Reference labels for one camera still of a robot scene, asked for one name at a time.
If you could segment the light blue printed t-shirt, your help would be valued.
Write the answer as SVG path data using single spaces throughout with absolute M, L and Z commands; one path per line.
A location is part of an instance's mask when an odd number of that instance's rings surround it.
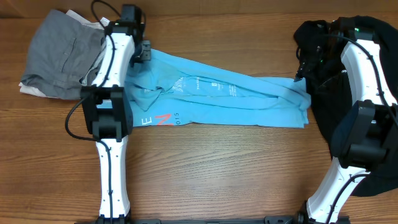
M 308 124 L 304 81 L 251 77 L 152 50 L 127 70 L 125 87 L 134 126 L 190 123 L 277 128 Z

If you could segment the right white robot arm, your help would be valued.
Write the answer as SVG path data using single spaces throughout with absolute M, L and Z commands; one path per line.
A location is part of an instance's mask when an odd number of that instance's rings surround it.
M 369 16 L 306 21 L 299 68 L 331 166 L 293 223 L 348 223 L 350 196 L 397 188 L 397 29 Z

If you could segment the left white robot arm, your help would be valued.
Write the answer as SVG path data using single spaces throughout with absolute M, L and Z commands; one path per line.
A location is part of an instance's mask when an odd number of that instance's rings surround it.
M 104 57 L 96 78 L 81 89 L 86 127 L 96 143 L 101 169 L 101 205 L 96 223 L 129 223 L 126 150 L 133 114 L 124 88 L 127 69 L 150 59 L 143 39 L 146 16 L 133 5 L 122 6 L 118 20 L 104 28 Z

